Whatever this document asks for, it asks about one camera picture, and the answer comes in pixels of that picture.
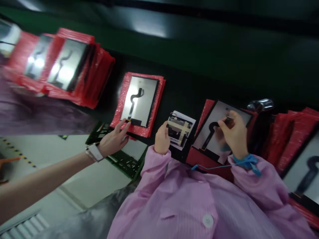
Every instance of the watch strap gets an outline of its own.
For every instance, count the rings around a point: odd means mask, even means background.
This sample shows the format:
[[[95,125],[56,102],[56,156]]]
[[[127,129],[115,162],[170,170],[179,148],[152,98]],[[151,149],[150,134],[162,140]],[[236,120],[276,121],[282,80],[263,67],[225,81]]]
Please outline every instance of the watch strap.
[[[99,143],[93,143],[86,147],[87,154],[91,156],[96,162],[100,162],[102,159],[104,159],[103,155],[97,147],[98,144]]]

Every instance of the pink jacket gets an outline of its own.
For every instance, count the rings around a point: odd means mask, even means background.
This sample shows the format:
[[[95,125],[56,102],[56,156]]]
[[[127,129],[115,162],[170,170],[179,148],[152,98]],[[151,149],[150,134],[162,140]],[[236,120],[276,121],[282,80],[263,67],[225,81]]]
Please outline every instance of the pink jacket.
[[[288,204],[274,167],[257,158],[262,177],[233,166],[232,184],[149,147],[141,182],[120,207],[107,238],[316,238]]]

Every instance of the white card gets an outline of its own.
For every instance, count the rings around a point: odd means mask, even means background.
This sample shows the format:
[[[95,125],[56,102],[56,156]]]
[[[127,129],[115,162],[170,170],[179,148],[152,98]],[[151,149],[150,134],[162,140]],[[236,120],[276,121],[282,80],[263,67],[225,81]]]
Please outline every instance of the white card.
[[[178,112],[178,111],[173,111],[173,113],[176,114],[177,117],[179,117],[179,118],[181,118],[181,119],[183,119],[183,120],[187,120],[187,121],[189,121],[189,122],[192,122],[192,125],[191,125],[191,127],[190,127],[190,131],[189,131],[189,134],[188,134],[188,135],[190,135],[190,133],[191,133],[192,130],[193,130],[193,127],[194,127],[194,124],[195,124],[196,120],[194,120],[194,119],[192,119],[191,117],[188,117],[188,116],[186,116],[186,115],[184,115],[184,114],[182,114],[182,113],[180,113],[180,112]],[[172,145],[173,147],[179,149],[179,150],[183,150],[183,148],[184,148],[184,147],[178,146],[178,145],[176,145],[176,144],[172,144],[172,143],[171,143],[171,145]]]

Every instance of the human hand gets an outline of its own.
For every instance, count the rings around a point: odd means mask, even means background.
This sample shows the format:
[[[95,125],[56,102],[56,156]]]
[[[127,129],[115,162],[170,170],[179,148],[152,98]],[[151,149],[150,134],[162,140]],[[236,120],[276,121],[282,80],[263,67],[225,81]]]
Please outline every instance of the human hand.
[[[131,122],[128,122],[126,126],[124,127],[124,129],[120,131],[125,121],[126,119],[122,119],[121,122],[119,122],[115,126],[112,132],[108,133],[107,135],[103,137],[100,144],[97,146],[103,157],[107,157],[121,150],[129,141],[128,136],[126,136],[124,140],[123,140],[123,137],[125,136],[127,130],[131,126]]]
[[[168,128],[167,121],[162,124],[162,126],[158,129],[156,136],[155,136],[155,145],[154,150],[159,154],[166,154],[170,145],[170,140],[168,136]]]
[[[227,119],[227,117],[221,119],[221,121],[225,122],[225,120]],[[235,123],[233,120],[229,121],[226,126],[230,129],[232,129],[234,127]],[[226,142],[224,133],[222,131],[222,129],[219,126],[214,126],[214,130],[215,130],[215,137],[219,143],[220,149],[222,152],[224,151],[230,151],[231,149],[229,148],[229,145]]]
[[[234,126],[230,129],[223,120],[218,124],[224,133],[225,140],[237,159],[243,159],[248,155],[247,149],[247,128],[243,118],[235,111],[230,111]]]

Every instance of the tape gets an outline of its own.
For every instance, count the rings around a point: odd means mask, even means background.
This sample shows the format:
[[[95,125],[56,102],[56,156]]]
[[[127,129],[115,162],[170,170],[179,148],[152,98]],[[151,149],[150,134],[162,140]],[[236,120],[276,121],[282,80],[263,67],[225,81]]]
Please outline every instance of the tape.
[[[17,153],[20,158],[30,164],[31,167],[38,169],[36,165],[34,165],[20,150],[15,148],[10,142],[8,142],[5,138],[2,138],[2,141],[8,146],[8,148],[12,149],[15,153]]]
[[[189,128],[187,128],[187,127],[188,127],[188,122],[185,122],[184,127],[183,127],[183,129],[182,129],[182,132],[180,133],[180,136],[179,136],[179,139],[178,139],[178,145],[179,145],[179,146],[182,144],[182,140],[183,140],[183,138],[184,138],[185,133],[186,133],[186,132],[189,132],[189,131],[186,131],[186,130],[185,130],[185,129],[188,129],[188,130],[189,130]]]
[[[188,128],[189,123],[185,122],[184,125],[180,125],[180,124],[177,124],[175,122],[168,121],[167,124],[172,126],[172,127],[181,129],[180,136],[179,136],[178,143],[177,143],[180,146],[182,144],[182,140],[183,140],[185,133],[190,132],[190,128]]]

